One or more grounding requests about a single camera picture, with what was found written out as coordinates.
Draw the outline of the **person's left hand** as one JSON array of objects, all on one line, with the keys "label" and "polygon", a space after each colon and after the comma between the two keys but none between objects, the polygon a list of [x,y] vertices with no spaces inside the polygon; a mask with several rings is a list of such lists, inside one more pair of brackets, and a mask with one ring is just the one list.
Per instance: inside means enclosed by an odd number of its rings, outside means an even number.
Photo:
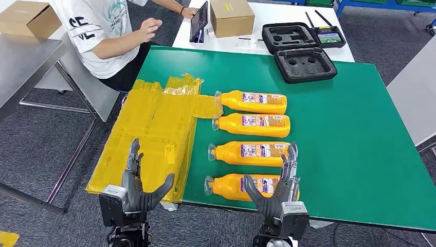
[{"label": "person's left hand", "polygon": [[189,7],[183,6],[180,14],[183,18],[190,20],[197,14],[197,12],[198,12],[197,8],[189,8]]}]

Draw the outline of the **person's right hand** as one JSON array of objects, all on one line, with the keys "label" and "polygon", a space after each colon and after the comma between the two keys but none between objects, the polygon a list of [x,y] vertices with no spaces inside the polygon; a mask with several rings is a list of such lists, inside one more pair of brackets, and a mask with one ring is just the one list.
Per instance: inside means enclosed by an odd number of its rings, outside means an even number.
[{"label": "person's right hand", "polygon": [[138,30],[139,41],[141,43],[147,43],[151,41],[157,30],[162,26],[162,20],[148,18],[142,22],[140,29]]}]

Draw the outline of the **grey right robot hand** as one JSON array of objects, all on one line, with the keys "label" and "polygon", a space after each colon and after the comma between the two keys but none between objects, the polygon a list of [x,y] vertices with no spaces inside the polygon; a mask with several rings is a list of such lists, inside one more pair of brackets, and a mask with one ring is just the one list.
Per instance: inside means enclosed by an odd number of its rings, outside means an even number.
[{"label": "grey right robot hand", "polygon": [[283,202],[291,202],[297,200],[299,191],[300,179],[297,174],[297,159],[298,147],[295,142],[292,142],[287,148],[288,155],[281,155],[282,169],[280,178],[274,188],[274,193],[271,197],[264,197],[255,187],[252,177],[249,174],[244,175],[244,188],[255,204],[259,213],[266,217],[281,216]]}]

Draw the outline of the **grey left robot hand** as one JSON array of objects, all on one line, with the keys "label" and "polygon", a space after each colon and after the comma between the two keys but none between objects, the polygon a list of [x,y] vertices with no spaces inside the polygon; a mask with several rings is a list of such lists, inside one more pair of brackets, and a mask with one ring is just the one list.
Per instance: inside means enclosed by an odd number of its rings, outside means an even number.
[{"label": "grey left robot hand", "polygon": [[128,202],[124,211],[144,212],[153,210],[165,197],[174,185],[175,174],[167,175],[164,183],[153,192],[144,192],[140,179],[140,162],[143,153],[138,154],[140,149],[139,139],[132,141],[126,169],[122,174],[121,186],[127,190]]}]

